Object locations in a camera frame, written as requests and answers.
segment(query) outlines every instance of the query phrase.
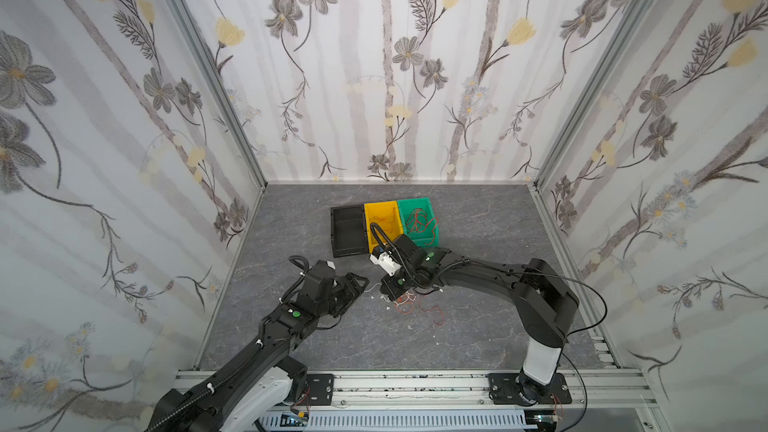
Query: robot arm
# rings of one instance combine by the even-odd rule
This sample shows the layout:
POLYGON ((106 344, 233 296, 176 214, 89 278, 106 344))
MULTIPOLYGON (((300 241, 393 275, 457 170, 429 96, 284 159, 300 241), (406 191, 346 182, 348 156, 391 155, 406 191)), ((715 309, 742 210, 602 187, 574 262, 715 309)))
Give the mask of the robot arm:
POLYGON ((370 281, 353 273, 336 275, 325 261, 309 268, 306 259, 300 259, 305 271, 283 295, 280 305, 262 319, 258 335, 215 374, 186 394, 173 389, 163 396, 155 406, 147 432, 242 430, 236 422, 244 422, 245 417, 234 412, 248 410, 249 416, 259 417, 264 410, 285 400, 289 389, 287 398, 293 401, 302 395, 306 367, 289 358, 288 353, 318 329, 321 317, 341 318, 370 281), (270 388, 287 386, 276 389, 282 391, 277 399, 274 399, 275 392, 258 394, 261 388, 257 385, 271 369, 276 379, 269 383, 270 388), (262 410, 257 406, 260 403, 265 404, 262 410))
POLYGON ((579 306, 576 294, 549 264, 537 258, 526 265, 476 260, 447 248, 420 248, 406 235, 382 245, 371 260, 387 271, 380 290, 389 300, 414 287, 457 285, 514 303, 530 336, 518 376, 520 405, 549 396, 548 386, 579 306))

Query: floral wallpaper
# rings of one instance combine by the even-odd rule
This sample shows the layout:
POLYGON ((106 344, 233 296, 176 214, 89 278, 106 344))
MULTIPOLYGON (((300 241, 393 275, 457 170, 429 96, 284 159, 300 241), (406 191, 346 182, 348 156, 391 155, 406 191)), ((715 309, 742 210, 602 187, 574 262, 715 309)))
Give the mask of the floral wallpaper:
POLYGON ((768 0, 656 0, 539 184, 678 432, 765 429, 767 29, 768 0))
POLYGON ((391 182, 535 178, 632 0, 186 1, 268 179, 391 182))
POLYGON ((0 416, 140 430, 257 187, 163 0, 0 5, 0 416))

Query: black bin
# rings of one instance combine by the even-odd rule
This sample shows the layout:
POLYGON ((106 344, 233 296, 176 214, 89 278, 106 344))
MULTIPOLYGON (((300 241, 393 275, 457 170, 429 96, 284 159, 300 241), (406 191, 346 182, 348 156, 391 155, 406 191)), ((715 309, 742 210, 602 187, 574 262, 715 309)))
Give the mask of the black bin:
POLYGON ((331 207, 333 257, 368 253, 366 210, 358 206, 331 207))

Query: floor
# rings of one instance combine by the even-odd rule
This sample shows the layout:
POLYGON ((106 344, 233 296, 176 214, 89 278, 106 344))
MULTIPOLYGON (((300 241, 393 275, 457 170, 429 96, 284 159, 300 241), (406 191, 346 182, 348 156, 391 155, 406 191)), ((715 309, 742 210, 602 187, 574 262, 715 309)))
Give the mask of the floor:
MULTIPOLYGON (((270 185, 221 299, 200 367, 218 369, 256 336, 259 320, 299 276, 289 255, 305 255, 312 264, 333 260, 340 273, 365 275, 370 288, 378 283, 383 270, 367 255, 332 258, 329 207, 423 196, 440 219, 441 246, 494 262, 542 258, 562 273, 526 186, 270 185)), ((310 369, 522 366, 528 336, 512 304, 465 288, 445 288, 422 299, 426 310, 435 305, 444 318, 436 309, 421 312, 418 306, 404 314, 383 300, 377 286, 354 303, 339 327, 315 332, 292 356, 310 369)), ((408 310, 407 305, 401 308, 408 310)), ((572 328, 583 325, 577 314, 572 328)), ((570 341, 564 352, 577 367, 601 367, 587 332, 570 341)))

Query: yellow bin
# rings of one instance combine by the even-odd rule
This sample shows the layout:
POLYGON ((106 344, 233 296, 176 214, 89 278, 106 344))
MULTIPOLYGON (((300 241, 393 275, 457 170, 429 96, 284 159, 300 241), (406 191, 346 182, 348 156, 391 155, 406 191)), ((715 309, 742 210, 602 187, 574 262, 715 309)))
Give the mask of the yellow bin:
POLYGON ((400 211, 397 207, 397 201, 391 202, 372 202, 366 204, 366 230, 368 231, 368 252, 373 252, 375 246, 379 245, 376 238, 371 234, 371 222, 379 224, 379 227, 389 235, 391 240, 395 240, 402 234, 402 221, 400 220, 400 211))

